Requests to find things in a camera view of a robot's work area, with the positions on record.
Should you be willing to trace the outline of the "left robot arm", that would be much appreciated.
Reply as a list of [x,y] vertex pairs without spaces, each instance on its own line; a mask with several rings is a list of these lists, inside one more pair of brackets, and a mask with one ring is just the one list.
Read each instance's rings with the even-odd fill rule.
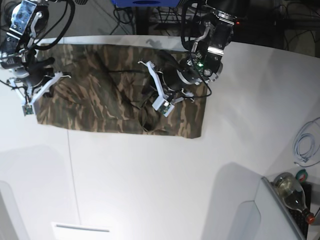
[[186,57],[177,62],[163,51],[170,64],[162,82],[171,91],[208,84],[219,77],[225,47],[231,42],[234,25],[246,16],[248,0],[188,0],[182,7],[180,39]]

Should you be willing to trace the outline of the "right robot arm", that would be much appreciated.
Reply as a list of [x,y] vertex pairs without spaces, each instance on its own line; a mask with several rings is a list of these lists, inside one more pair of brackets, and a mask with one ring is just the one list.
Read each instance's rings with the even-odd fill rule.
[[12,10],[9,29],[0,44],[0,67],[14,74],[13,82],[8,84],[10,88],[19,91],[16,83],[22,84],[26,102],[30,102],[35,90],[43,87],[55,75],[52,68],[55,59],[49,57],[38,60],[36,53],[57,45],[71,26],[76,11],[74,1],[65,1],[65,9],[70,10],[66,25],[58,37],[45,46],[38,43],[47,36],[43,31],[49,19],[48,1],[23,0]]

